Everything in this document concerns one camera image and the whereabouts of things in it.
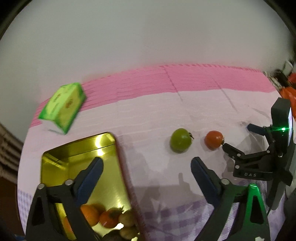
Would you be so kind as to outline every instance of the green fruit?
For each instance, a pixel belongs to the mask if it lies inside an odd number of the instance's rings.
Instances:
[[[192,135],[184,128],[179,128],[174,131],[170,138],[170,147],[174,152],[185,152],[191,145]]]

